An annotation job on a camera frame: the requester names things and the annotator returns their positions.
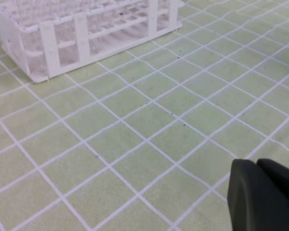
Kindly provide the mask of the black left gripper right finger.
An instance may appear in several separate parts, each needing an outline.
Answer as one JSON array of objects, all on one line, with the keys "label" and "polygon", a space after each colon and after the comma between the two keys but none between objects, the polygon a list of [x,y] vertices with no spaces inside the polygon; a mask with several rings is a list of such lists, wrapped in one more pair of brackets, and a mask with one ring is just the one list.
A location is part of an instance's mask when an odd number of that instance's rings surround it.
[{"label": "black left gripper right finger", "polygon": [[258,209],[289,209],[289,168],[272,159],[258,159],[257,166],[269,182],[261,187]]}]

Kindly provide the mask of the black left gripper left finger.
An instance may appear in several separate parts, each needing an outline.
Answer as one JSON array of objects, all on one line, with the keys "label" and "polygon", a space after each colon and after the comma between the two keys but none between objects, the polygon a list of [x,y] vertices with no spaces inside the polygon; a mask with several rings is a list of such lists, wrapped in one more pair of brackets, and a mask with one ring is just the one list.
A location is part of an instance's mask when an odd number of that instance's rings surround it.
[{"label": "black left gripper left finger", "polygon": [[257,208],[261,187],[268,182],[257,162],[232,162],[227,203],[234,231],[289,231],[289,209]]}]

